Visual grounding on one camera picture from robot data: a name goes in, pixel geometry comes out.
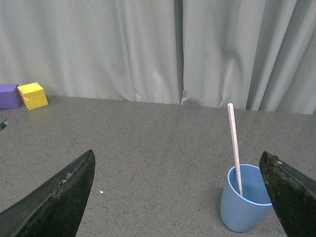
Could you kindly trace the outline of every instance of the purple cube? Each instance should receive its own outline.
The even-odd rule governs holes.
[[[21,107],[23,102],[18,86],[18,84],[0,85],[0,110]]]

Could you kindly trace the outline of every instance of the curtain fold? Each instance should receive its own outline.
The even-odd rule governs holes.
[[[314,0],[0,1],[0,83],[316,114]]]
[[[1,1],[0,83],[179,104],[175,31],[169,0]]]

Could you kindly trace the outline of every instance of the plastic cup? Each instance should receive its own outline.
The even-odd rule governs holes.
[[[254,165],[241,164],[240,172],[243,196],[239,194],[236,170],[232,167],[221,200],[221,218],[235,232],[252,229],[272,209],[260,169]]]

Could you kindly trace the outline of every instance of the cup rim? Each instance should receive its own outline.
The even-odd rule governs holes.
[[[254,168],[256,168],[256,169],[260,169],[259,167],[255,166],[255,165],[251,165],[251,164],[240,164],[240,166],[251,166],[251,167],[254,167]],[[256,205],[256,206],[271,206],[271,205],[272,205],[271,202],[270,202],[270,203],[266,203],[266,204],[262,204],[262,203],[257,203],[257,202],[250,201],[250,200],[248,200],[248,199],[245,199],[243,196],[241,196],[241,195],[233,188],[233,186],[232,186],[232,184],[231,184],[231,181],[230,181],[230,179],[229,179],[229,175],[230,175],[230,173],[231,173],[231,171],[232,171],[233,169],[235,169],[235,166],[233,166],[233,167],[228,171],[227,180],[228,180],[229,186],[231,187],[231,189],[233,190],[233,192],[234,192],[236,195],[238,195],[241,199],[245,200],[246,202],[251,203],[251,204]]]

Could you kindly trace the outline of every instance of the white stick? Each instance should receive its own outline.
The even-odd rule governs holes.
[[[229,115],[229,123],[231,126],[234,159],[235,159],[235,169],[236,169],[236,175],[237,175],[239,194],[242,196],[241,174],[240,174],[240,165],[239,165],[239,153],[238,153],[236,125],[235,125],[234,106],[232,103],[229,103],[227,105],[227,108],[228,108],[228,115]]]

